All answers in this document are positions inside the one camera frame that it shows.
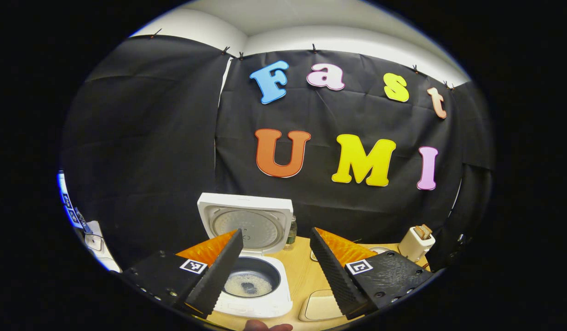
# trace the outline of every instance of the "open lid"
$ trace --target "open lid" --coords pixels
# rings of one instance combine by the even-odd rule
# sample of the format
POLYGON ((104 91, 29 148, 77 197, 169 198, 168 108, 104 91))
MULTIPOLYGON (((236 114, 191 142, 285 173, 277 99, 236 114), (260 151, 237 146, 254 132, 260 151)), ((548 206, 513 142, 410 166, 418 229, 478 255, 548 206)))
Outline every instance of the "open lid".
POLYGON ((210 239, 240 228, 246 253, 283 249, 292 224, 290 199, 202 193, 197 208, 210 239))

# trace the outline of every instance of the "inner lid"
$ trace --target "inner lid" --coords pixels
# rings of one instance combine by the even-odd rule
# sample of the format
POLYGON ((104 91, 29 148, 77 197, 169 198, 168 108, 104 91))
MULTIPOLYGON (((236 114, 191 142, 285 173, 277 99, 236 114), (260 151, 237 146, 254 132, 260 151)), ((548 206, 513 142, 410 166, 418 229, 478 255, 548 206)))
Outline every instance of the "inner lid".
POLYGON ((283 237, 283 227, 271 212, 221 208, 212 216, 210 226, 216 235, 241 229, 245 249, 264 250, 275 246, 283 237))

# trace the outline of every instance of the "white wall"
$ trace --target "white wall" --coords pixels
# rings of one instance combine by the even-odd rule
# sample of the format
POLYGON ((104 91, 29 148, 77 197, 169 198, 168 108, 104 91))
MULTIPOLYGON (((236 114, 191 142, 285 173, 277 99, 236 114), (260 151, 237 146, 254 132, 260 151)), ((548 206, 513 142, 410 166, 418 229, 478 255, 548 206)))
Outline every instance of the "white wall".
POLYGON ((393 36, 377 32, 332 26, 308 26, 279 29, 251 36, 247 39, 245 55, 282 50, 343 51, 359 53, 400 63, 417 69, 439 81, 458 86, 470 80, 431 52, 393 36))
POLYGON ((180 36, 203 42, 219 50, 230 46, 228 53, 234 55, 243 52, 247 40, 247 35, 230 23, 201 11, 183 8, 174 9, 158 17, 132 36, 152 35, 161 28, 159 35, 180 36))
POLYGON ((159 35, 180 36, 203 42, 221 50, 230 46, 228 52, 235 56, 238 56, 239 52, 251 55, 270 51, 310 50, 311 44, 315 44, 317 50, 370 55, 407 67, 416 64, 418 70, 422 73, 438 81, 447 81, 455 86, 470 80, 466 73, 420 46, 394 36, 365 29, 340 26, 304 26, 277 29, 247 36, 237 27, 218 17, 201 11, 177 8, 155 19, 149 25, 134 33, 133 36, 154 34, 161 28, 159 35))

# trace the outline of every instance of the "letter u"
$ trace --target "letter u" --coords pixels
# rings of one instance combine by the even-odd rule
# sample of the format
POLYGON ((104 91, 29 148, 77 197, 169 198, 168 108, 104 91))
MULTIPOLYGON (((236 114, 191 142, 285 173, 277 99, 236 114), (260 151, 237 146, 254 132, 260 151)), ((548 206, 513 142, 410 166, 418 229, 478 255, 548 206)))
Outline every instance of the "letter u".
POLYGON ((304 131, 290 131, 287 136, 292 141, 292 157, 287 165, 275 163, 275 143, 281 132, 273 129, 259 129, 254 133, 257 142, 257 166, 269 176, 288 178, 295 176, 304 165, 304 149, 311 135, 304 131))

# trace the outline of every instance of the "blue screen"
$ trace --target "blue screen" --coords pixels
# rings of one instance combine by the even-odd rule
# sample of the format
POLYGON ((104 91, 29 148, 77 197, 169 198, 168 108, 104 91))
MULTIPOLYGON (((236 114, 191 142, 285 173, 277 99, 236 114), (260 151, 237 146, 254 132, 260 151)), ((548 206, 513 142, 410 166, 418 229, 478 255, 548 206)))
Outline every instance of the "blue screen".
POLYGON ((63 201, 65 211, 67 212, 67 216, 71 221, 71 224, 76 228, 83 228, 83 226, 79 222, 79 218, 77 217, 73 209, 73 203, 71 203, 71 198, 69 197, 69 192, 67 191, 67 184, 64 180, 64 172, 62 170, 58 172, 58 186, 60 187, 61 199, 63 201))

